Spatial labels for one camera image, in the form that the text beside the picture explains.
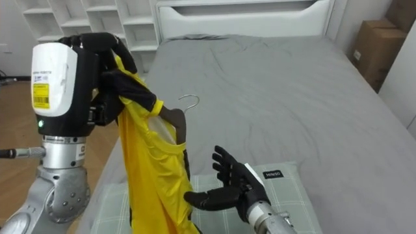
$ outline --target clothes hanger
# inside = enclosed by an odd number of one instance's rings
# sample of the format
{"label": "clothes hanger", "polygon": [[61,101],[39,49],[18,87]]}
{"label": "clothes hanger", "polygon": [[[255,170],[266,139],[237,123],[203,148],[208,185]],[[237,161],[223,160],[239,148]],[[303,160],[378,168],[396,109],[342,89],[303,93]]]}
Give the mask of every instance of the clothes hanger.
{"label": "clothes hanger", "polygon": [[176,130],[176,144],[183,144],[187,140],[187,121],[185,118],[185,112],[191,108],[194,108],[196,105],[200,103],[200,97],[194,94],[187,94],[179,99],[183,99],[186,97],[196,97],[198,102],[187,107],[184,111],[181,109],[167,109],[165,106],[162,107],[159,116],[166,120],[169,124],[172,124]]}
{"label": "clothes hanger", "polygon": [[195,104],[193,104],[193,105],[191,105],[191,106],[187,107],[187,108],[183,111],[183,113],[184,113],[184,114],[186,114],[186,113],[187,113],[187,110],[189,110],[189,109],[191,109],[191,108],[194,108],[194,107],[196,107],[198,104],[200,104],[200,97],[198,97],[198,96],[197,96],[197,95],[195,95],[195,94],[187,94],[187,95],[184,95],[184,96],[182,96],[182,97],[178,98],[178,100],[180,100],[180,99],[182,99],[182,98],[187,98],[187,97],[195,97],[195,98],[197,98],[197,101],[196,101],[196,103],[195,103]]}

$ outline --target metal cylinder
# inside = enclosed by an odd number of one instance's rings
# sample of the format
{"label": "metal cylinder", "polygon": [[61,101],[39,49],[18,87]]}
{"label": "metal cylinder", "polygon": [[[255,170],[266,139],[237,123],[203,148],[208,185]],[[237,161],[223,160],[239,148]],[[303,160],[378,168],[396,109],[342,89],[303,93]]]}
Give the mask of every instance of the metal cylinder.
{"label": "metal cylinder", "polygon": [[84,164],[85,137],[45,136],[46,155],[43,167],[49,169],[75,168]]}

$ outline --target yellow label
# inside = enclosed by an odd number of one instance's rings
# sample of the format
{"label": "yellow label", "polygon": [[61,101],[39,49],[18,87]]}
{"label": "yellow label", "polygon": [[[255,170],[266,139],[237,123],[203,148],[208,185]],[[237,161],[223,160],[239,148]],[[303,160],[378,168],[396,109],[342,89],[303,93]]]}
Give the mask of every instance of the yellow label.
{"label": "yellow label", "polygon": [[33,106],[35,108],[49,109],[49,84],[33,85]]}

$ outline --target wooden floor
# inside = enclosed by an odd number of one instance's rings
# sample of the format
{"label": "wooden floor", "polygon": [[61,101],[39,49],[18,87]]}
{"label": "wooden floor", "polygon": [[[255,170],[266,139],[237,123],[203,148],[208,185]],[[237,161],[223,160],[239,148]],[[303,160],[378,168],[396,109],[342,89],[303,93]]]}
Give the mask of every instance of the wooden floor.
{"label": "wooden floor", "polygon": [[[96,127],[87,138],[85,168],[88,182],[95,188],[105,163],[118,138],[114,124]],[[31,107],[30,83],[0,86],[0,149],[40,146],[36,118]],[[0,226],[26,199],[34,181],[38,159],[0,159]],[[73,233],[77,221],[68,233]]]}

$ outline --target gray checkered pillow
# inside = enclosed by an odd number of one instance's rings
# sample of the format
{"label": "gray checkered pillow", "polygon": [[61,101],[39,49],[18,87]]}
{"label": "gray checkered pillow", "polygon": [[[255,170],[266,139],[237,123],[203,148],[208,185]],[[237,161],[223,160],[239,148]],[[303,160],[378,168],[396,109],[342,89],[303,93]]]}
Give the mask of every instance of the gray checkered pillow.
{"label": "gray checkered pillow", "polygon": [[[254,166],[265,184],[270,202],[277,211],[288,211],[295,230],[301,234],[321,234],[318,220],[311,202],[300,181],[296,164],[293,162]],[[279,170],[283,177],[266,179],[263,172]],[[197,175],[191,178],[195,191],[202,192],[221,187],[216,175]],[[252,228],[243,223],[235,209],[219,212],[194,210],[192,221],[207,234],[238,233],[252,234]],[[127,185],[107,185],[100,212],[91,233],[131,233],[129,225],[129,200]]]}

